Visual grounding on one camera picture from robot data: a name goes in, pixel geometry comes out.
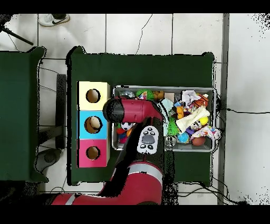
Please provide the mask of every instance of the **green toy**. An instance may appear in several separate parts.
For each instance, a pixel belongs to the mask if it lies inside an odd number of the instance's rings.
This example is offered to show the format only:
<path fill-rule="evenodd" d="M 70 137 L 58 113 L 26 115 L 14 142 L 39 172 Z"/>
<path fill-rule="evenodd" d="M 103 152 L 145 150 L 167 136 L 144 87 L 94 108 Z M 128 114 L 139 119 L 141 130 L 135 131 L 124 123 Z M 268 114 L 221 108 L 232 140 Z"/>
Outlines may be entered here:
<path fill-rule="evenodd" d="M 168 135 L 177 135 L 180 132 L 174 117 L 169 117 Z"/>
<path fill-rule="evenodd" d="M 139 91 L 136 92 L 136 96 L 138 97 L 139 95 L 141 95 L 143 92 L 147 92 L 147 100 L 154 100 L 154 94 L 150 89 L 141 89 Z"/>

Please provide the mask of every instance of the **person's foot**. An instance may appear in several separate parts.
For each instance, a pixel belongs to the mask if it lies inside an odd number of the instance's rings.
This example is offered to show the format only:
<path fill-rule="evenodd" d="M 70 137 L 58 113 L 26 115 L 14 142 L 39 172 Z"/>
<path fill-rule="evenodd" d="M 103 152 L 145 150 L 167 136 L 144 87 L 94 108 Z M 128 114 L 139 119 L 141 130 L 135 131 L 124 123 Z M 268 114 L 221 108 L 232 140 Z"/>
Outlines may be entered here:
<path fill-rule="evenodd" d="M 65 18 L 57 20 L 52 14 L 46 14 L 38 19 L 38 23 L 42 26 L 56 26 L 61 23 L 66 23 L 70 20 L 69 14 L 66 14 Z"/>

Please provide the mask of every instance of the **pink block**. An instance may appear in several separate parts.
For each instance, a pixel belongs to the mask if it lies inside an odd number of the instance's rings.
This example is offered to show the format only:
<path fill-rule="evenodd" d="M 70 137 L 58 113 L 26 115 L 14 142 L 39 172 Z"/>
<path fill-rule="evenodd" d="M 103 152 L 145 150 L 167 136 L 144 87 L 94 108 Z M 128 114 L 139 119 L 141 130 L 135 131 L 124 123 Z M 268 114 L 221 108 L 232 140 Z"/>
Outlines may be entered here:
<path fill-rule="evenodd" d="M 100 151 L 100 155 L 96 160 L 87 157 L 87 149 L 91 146 L 97 147 Z M 77 140 L 77 150 L 79 150 L 79 168 L 107 166 L 110 153 L 107 139 Z"/>

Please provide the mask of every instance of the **blue block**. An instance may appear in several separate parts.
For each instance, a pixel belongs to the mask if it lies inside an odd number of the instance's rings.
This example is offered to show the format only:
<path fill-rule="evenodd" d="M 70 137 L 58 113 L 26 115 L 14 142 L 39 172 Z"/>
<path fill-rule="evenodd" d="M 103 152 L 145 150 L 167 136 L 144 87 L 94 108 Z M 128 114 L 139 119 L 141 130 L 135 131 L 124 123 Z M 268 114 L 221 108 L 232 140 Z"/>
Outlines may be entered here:
<path fill-rule="evenodd" d="M 108 122 L 103 116 L 102 111 L 88 111 L 88 110 L 83 110 L 79 111 L 80 113 L 80 121 L 78 122 L 78 115 L 77 115 L 77 124 L 78 124 L 78 130 L 80 130 L 79 136 L 77 132 L 77 138 L 79 139 L 107 139 L 108 137 Z M 98 133 L 91 134 L 87 132 L 84 128 L 84 123 L 87 118 L 89 117 L 98 117 L 101 120 L 102 127 Z"/>

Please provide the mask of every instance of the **orange toy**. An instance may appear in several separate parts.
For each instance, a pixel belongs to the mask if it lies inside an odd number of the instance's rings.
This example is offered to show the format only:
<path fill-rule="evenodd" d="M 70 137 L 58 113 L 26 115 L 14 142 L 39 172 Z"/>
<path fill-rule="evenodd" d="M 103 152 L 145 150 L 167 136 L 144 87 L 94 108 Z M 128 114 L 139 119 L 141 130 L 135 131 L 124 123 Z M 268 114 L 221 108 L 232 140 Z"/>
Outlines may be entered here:
<path fill-rule="evenodd" d="M 164 91 L 154 91 L 153 94 L 155 100 L 160 100 L 164 98 Z"/>
<path fill-rule="evenodd" d="M 202 94 L 199 94 L 199 96 L 201 98 L 194 101 L 194 106 L 195 107 L 200 107 L 200 106 L 206 106 L 207 107 L 208 99 L 206 97 L 204 97 Z"/>
<path fill-rule="evenodd" d="M 129 136 L 129 135 L 130 135 L 130 133 L 131 133 L 132 129 L 133 129 L 133 127 L 127 131 L 127 136 Z"/>
<path fill-rule="evenodd" d="M 183 106 L 177 107 L 176 112 L 177 112 L 177 118 L 178 119 L 181 119 L 181 118 L 184 117 L 184 107 Z"/>

